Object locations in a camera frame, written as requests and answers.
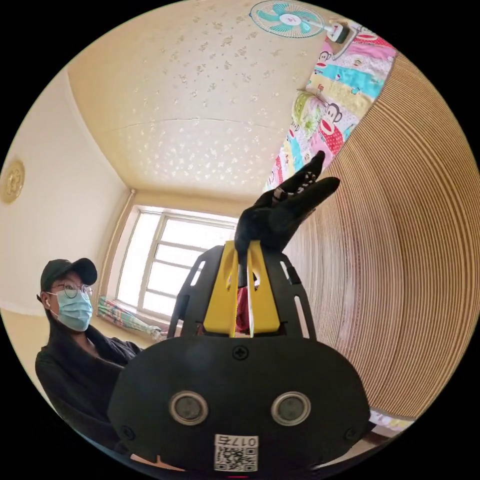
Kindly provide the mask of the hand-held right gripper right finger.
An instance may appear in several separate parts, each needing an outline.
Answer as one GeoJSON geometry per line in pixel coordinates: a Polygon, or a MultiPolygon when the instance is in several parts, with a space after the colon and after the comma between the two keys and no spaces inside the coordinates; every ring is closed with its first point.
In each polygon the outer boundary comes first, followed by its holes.
{"type": "Polygon", "coordinates": [[[280,319],[260,241],[250,243],[246,258],[249,331],[276,333],[280,319]]]}

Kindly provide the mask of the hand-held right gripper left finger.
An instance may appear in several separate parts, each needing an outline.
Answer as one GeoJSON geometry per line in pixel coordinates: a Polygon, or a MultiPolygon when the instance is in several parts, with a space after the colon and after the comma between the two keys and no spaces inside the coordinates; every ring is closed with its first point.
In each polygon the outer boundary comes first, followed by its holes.
{"type": "Polygon", "coordinates": [[[239,260],[233,241],[227,241],[220,258],[203,327],[206,333],[234,335],[236,332],[239,260]]]}

